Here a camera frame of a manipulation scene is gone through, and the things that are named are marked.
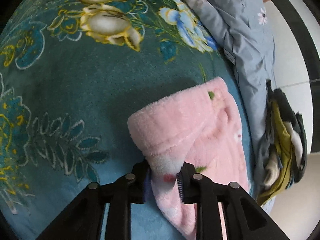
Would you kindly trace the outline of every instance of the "pink towel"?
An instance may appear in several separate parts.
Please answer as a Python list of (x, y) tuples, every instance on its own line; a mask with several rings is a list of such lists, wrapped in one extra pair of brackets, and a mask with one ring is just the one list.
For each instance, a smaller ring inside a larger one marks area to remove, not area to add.
[(146, 106), (130, 116), (128, 127), (151, 167), (159, 209), (186, 239), (196, 238), (196, 204), (179, 197), (176, 175), (184, 162), (214, 182), (237, 181), (248, 191), (241, 119), (221, 78)]

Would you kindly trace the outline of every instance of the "yellow-green garment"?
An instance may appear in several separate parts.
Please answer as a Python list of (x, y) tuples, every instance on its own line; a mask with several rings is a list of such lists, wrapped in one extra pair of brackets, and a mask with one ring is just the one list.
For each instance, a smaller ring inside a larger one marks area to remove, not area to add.
[(279, 106), (275, 100), (272, 101), (271, 118), (275, 129), (276, 153), (280, 157), (283, 168), (280, 171), (279, 178), (271, 188), (258, 196), (257, 202), (259, 205), (263, 205), (270, 198), (285, 190), (291, 177), (291, 163), (294, 155), (294, 146), (291, 141), (291, 136), (282, 122)]

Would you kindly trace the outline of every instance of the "red spot on pink fabric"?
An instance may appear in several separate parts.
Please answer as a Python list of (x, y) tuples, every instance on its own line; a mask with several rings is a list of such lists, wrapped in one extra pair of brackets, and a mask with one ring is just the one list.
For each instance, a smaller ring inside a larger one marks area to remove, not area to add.
[(176, 180), (176, 175), (173, 174), (166, 174), (163, 176), (164, 182), (174, 182)]

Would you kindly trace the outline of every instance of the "metal screw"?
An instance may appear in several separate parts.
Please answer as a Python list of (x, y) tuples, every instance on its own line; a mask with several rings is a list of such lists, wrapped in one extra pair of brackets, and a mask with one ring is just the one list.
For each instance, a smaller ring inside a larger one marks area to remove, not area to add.
[(135, 177), (136, 177), (136, 176), (135, 176), (133, 173), (128, 173), (128, 174), (125, 176), (125, 178), (126, 178), (127, 180), (133, 180)]
[(193, 174), (192, 176), (194, 179), (196, 180), (201, 180), (202, 179), (202, 175), (200, 173), (196, 173), (196, 174)]
[(240, 187), (239, 183), (237, 183), (237, 182), (230, 182), (229, 186), (232, 188), (239, 188)]
[(98, 188), (98, 186), (99, 186), (98, 183), (96, 183), (96, 182), (91, 182), (91, 183), (89, 183), (88, 188), (89, 188), (89, 189), (96, 189), (96, 188)]

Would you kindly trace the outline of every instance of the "teal blanket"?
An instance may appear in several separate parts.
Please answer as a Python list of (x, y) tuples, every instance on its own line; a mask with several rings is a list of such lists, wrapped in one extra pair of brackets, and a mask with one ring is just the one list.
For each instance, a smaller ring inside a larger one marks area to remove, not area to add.
[[(143, 159), (131, 114), (217, 76), (237, 102), (252, 179), (231, 66), (182, 0), (24, 0), (0, 36), (0, 75), (0, 209), (21, 239), (89, 182), (114, 182)], [(132, 206), (132, 239), (182, 236), (151, 199)]]

